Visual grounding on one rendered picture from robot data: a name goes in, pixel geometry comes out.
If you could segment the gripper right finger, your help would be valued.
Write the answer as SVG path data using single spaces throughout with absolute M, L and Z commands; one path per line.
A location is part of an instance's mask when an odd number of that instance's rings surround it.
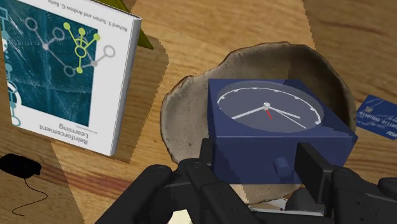
M 288 214 L 284 224 L 397 224 L 397 177 L 368 182 L 331 165 L 311 144 L 298 143 L 294 170 L 324 216 Z

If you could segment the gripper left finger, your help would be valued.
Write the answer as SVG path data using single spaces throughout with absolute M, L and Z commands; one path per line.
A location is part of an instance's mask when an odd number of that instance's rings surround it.
M 143 170 L 94 224 L 169 224 L 187 210 L 193 224 L 261 224 L 210 165 L 214 143 L 204 138 L 198 158 Z

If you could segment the blue square clock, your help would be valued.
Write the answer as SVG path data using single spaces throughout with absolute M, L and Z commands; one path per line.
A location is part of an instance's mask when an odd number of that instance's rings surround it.
M 299 184 L 298 143 L 344 165 L 358 137 L 300 80 L 210 79 L 212 169 L 230 184 Z

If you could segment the brown stone bowl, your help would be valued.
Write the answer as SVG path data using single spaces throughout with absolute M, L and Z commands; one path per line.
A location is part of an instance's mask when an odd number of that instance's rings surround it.
M 348 127 L 356 130 L 352 94 L 322 55 L 305 45 L 263 43 L 230 52 L 220 65 L 201 75 L 184 77 L 165 96 L 160 110 L 160 132 L 175 162 L 199 156 L 202 140 L 210 139 L 210 79 L 300 80 Z M 257 204 L 290 194 L 301 184 L 230 185 L 245 203 Z

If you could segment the blue bank card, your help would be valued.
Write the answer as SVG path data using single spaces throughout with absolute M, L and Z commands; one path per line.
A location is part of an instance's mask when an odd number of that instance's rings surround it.
M 368 95 L 356 113 L 356 125 L 388 139 L 397 139 L 397 104 Z

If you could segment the olive green flat object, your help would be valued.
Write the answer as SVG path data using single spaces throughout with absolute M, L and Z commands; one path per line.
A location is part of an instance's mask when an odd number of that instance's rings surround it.
M 124 12 L 130 13 L 130 10 L 127 8 L 123 0 L 97 0 L 97 1 L 112 6 L 116 9 L 122 10 Z M 139 38 L 137 41 L 137 45 L 150 50 L 154 49 L 154 47 L 152 46 L 152 44 L 150 43 L 149 39 L 146 37 L 142 29 L 140 29 L 139 31 Z

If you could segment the white and teal book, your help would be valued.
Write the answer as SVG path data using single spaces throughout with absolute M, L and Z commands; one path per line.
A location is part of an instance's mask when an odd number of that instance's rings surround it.
M 11 123 L 114 155 L 141 22 L 101 0 L 0 0 Z

